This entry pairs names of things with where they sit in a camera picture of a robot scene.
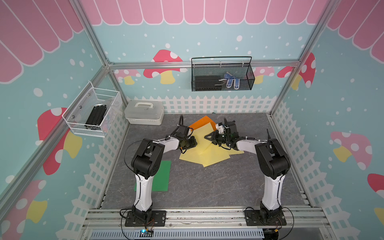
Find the yellow paper sheet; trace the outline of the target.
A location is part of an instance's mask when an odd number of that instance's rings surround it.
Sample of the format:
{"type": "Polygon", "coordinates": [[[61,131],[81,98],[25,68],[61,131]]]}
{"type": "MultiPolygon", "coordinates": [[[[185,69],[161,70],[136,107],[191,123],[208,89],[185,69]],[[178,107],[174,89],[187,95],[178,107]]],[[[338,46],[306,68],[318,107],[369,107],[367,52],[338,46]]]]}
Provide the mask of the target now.
{"type": "Polygon", "coordinates": [[[211,134],[214,131],[212,125],[207,123],[206,125],[194,130],[193,136],[197,141],[197,146],[193,148],[193,151],[197,154],[202,154],[208,146],[211,144],[211,141],[206,140],[205,136],[211,134]]]}
{"type": "Polygon", "coordinates": [[[226,150],[227,154],[228,155],[240,155],[240,154],[244,154],[244,151],[237,151],[235,149],[229,149],[229,150],[226,150]]]}
{"type": "Polygon", "coordinates": [[[201,153],[188,150],[185,154],[181,154],[179,157],[180,160],[200,164],[203,167],[208,167],[230,158],[231,156],[228,154],[227,150],[216,145],[210,145],[201,153]]]}

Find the yellow paper sheet bottom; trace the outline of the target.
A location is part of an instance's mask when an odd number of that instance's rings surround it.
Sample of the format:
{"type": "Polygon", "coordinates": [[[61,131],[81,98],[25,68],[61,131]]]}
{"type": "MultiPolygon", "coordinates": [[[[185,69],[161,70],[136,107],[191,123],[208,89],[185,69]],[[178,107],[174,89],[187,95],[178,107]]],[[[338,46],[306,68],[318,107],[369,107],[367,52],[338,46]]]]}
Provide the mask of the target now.
{"type": "Polygon", "coordinates": [[[227,150],[216,145],[210,145],[201,153],[188,150],[185,154],[181,154],[179,157],[180,160],[200,164],[203,167],[208,167],[230,158],[231,156],[228,154],[227,150]]]}

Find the green paper sheet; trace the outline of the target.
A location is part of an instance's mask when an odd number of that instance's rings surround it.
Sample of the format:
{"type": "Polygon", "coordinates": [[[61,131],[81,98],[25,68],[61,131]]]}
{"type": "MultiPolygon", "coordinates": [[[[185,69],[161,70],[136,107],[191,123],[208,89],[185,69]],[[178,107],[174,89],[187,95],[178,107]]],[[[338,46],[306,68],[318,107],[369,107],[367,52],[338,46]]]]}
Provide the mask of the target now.
{"type": "Polygon", "coordinates": [[[167,192],[171,171],[171,161],[162,161],[157,174],[154,176],[152,191],[167,192]]]}

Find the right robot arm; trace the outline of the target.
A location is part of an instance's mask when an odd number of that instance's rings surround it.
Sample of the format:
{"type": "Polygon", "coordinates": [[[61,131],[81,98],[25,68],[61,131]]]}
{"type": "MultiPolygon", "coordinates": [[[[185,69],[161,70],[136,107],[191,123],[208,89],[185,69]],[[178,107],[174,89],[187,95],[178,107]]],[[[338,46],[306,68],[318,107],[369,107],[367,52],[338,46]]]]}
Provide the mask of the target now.
{"type": "Polygon", "coordinates": [[[247,226],[272,226],[287,224],[281,204],[283,182],[291,168],[291,161],[277,139],[268,135],[267,140],[241,137],[234,121],[216,125],[216,130],[204,138],[226,150],[255,154],[265,176],[264,195],[258,210],[247,207],[244,210],[247,226]]]}

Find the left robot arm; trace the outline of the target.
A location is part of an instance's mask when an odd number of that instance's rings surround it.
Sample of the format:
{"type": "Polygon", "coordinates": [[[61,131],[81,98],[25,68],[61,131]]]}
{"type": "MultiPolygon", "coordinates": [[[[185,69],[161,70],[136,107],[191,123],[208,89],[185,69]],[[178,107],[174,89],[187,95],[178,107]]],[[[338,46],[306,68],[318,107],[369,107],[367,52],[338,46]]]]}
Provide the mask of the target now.
{"type": "Polygon", "coordinates": [[[154,176],[157,174],[163,154],[169,151],[180,151],[185,154],[187,150],[198,145],[192,136],[193,128],[184,125],[184,116],[180,116],[176,129],[164,139],[143,139],[134,154],[131,170],[135,174],[137,183],[136,199],[132,206],[132,216],[147,225],[155,221],[153,217],[152,187],[154,176]]]}

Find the orange paper sheet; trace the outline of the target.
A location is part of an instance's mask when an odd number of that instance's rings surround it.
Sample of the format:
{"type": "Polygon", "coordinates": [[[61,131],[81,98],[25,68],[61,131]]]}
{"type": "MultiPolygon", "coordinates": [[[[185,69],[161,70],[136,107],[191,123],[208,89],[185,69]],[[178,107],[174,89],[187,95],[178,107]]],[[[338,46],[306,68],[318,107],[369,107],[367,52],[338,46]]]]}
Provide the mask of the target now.
{"type": "Polygon", "coordinates": [[[217,129],[216,123],[211,118],[209,118],[208,116],[201,118],[200,120],[196,121],[195,123],[193,123],[189,127],[196,130],[196,129],[199,129],[199,128],[207,125],[207,124],[210,124],[214,131],[217,129]]]}

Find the white plastic storage box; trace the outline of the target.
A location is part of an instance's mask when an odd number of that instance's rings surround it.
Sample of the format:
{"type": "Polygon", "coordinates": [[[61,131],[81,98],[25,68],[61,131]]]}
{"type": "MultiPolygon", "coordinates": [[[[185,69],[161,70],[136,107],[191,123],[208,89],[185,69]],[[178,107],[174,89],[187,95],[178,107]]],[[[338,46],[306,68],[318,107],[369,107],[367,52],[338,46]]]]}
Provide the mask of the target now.
{"type": "Polygon", "coordinates": [[[165,108],[159,101],[131,100],[124,114],[132,125],[160,126],[165,108]]]}

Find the black box in mesh basket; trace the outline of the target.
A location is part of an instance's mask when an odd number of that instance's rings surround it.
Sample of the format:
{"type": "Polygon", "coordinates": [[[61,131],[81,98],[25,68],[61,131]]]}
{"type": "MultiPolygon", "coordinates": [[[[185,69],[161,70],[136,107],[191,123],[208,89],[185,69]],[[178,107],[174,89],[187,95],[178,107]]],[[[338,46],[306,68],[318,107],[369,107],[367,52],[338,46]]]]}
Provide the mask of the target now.
{"type": "Polygon", "coordinates": [[[220,91],[223,83],[220,76],[195,76],[193,81],[194,91],[220,91]]]}

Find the blue white item in basket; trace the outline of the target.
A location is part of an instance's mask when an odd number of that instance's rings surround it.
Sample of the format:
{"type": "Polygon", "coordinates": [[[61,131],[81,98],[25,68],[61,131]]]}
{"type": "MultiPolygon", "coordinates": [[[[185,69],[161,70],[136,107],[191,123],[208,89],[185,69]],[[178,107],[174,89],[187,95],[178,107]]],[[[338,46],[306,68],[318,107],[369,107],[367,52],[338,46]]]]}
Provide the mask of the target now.
{"type": "Polygon", "coordinates": [[[233,88],[234,90],[240,89],[240,79],[233,76],[231,73],[226,72],[224,77],[219,80],[227,89],[233,88]]]}

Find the black item in white basket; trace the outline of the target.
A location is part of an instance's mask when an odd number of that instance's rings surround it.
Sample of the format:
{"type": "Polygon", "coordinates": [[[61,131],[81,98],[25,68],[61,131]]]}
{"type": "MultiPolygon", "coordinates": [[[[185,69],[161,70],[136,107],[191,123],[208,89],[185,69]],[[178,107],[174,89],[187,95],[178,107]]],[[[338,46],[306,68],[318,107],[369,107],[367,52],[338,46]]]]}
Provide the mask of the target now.
{"type": "Polygon", "coordinates": [[[87,121],[85,128],[88,130],[100,130],[101,123],[104,119],[104,115],[107,111],[106,105],[96,105],[93,107],[87,121]]]}

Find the small green circuit board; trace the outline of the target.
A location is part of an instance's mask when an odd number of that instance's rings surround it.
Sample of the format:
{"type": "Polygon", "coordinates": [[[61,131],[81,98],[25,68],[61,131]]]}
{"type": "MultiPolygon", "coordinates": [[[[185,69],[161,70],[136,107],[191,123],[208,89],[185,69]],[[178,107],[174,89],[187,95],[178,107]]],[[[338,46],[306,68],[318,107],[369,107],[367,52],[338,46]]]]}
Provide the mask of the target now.
{"type": "Polygon", "coordinates": [[[140,237],[141,238],[151,238],[154,235],[154,231],[148,230],[148,229],[142,229],[140,230],[140,237]]]}

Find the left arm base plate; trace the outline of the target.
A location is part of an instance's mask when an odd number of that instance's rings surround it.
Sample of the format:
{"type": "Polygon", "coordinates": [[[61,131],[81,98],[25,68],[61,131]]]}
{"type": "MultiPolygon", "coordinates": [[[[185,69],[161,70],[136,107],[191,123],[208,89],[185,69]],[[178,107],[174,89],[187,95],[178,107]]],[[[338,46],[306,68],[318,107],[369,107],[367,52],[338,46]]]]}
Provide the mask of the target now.
{"type": "Polygon", "coordinates": [[[166,215],[166,211],[128,211],[124,225],[125,227],[164,227],[166,215]]]}

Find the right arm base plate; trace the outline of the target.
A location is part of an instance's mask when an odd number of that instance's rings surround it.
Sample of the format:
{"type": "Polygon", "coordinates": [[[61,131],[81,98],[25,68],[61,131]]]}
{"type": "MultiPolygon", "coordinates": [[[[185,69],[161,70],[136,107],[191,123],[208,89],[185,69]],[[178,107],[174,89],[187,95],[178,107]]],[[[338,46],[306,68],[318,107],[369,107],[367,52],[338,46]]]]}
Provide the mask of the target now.
{"type": "Polygon", "coordinates": [[[268,210],[244,210],[247,226],[272,226],[283,227],[287,225],[283,211],[277,209],[275,211],[268,210]]]}

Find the aluminium front rail frame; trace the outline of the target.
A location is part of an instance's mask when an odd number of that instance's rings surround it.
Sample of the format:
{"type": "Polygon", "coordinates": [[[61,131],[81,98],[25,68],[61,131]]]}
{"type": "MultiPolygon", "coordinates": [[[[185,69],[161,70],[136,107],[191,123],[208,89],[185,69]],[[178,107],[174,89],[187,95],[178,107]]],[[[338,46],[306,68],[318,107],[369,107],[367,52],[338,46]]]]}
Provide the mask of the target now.
{"type": "Polygon", "coordinates": [[[288,206],[287,225],[247,226],[245,207],[160,209],[164,227],[125,227],[127,210],[91,210],[80,228],[79,240],[335,240],[331,224],[320,208],[288,206]],[[154,231],[141,238],[140,230],[154,231]]]}

